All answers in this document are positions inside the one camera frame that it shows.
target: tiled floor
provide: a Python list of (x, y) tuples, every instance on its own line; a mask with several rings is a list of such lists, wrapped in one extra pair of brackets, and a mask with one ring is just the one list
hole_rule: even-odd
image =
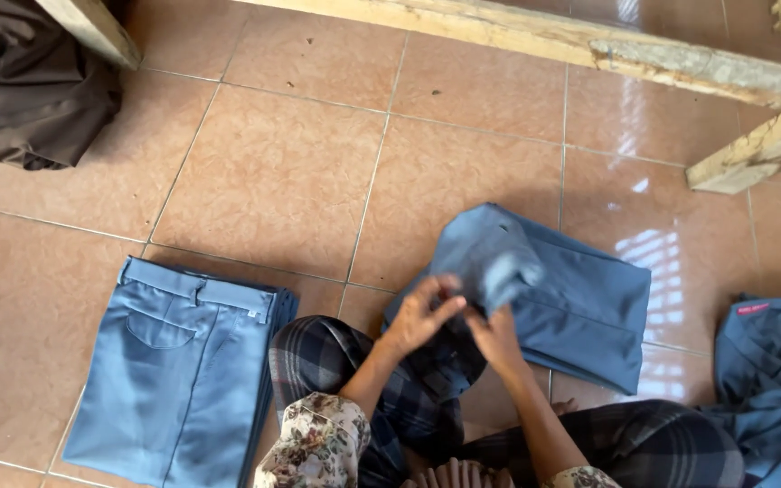
[[(507, 3), (781, 61), (767, 0)], [(134, 486), (57, 460), (128, 254), (288, 286), (374, 336), (441, 226), (499, 202), (654, 271), (637, 398), (686, 403), (713, 398), (732, 294), (781, 295), (781, 174), (733, 197), (683, 179), (768, 110), (227, 0), (136, 0), (127, 28), (146, 60), (80, 167), (0, 165), (0, 488)], [(630, 400), (533, 369), (554, 400)], [(516, 421), (493, 371), (462, 403), (469, 438)]]

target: red label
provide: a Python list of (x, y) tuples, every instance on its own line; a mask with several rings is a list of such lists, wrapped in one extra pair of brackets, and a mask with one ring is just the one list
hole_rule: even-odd
[(769, 303), (759, 303), (758, 305), (742, 306), (737, 309), (737, 315), (748, 315), (760, 312), (770, 306)]

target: stack of folded trousers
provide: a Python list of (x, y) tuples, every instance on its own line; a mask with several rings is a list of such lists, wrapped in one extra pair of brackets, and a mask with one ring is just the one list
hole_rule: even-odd
[(159, 488), (245, 483), (273, 396), (266, 360), (298, 301), (128, 257), (62, 459)]
[[(385, 309), (383, 329), (426, 275), (452, 272), (485, 316), (510, 303), (523, 357), (626, 395), (638, 389), (651, 273), (483, 203), (455, 217), (432, 261)], [(437, 401), (459, 396), (484, 361), (461, 317), (408, 358)]]

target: floral shirt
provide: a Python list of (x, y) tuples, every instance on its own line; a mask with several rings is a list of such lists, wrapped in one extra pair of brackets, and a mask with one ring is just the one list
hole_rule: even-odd
[[(358, 460), (370, 444), (370, 422), (358, 404), (336, 395), (310, 394), (288, 405), (280, 430), (276, 444), (255, 471), (255, 487), (358, 485)], [(541, 486), (620, 488), (591, 466), (562, 471)]]

